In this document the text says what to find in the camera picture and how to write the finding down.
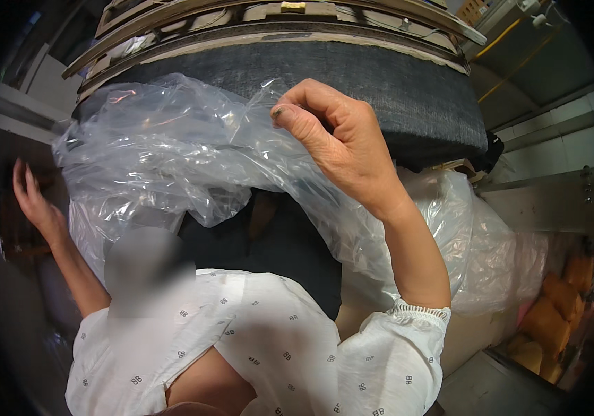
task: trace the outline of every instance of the person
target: person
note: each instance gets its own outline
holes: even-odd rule
[[[373,109],[307,79],[270,116],[383,222],[401,298],[340,342],[334,322],[296,281],[196,270],[170,289],[180,303],[168,311],[168,345],[152,367],[139,366],[110,346],[110,296],[64,216],[18,161],[20,207],[49,244],[83,317],[66,392],[73,415],[421,415],[434,403],[451,316],[447,269],[396,175]]]

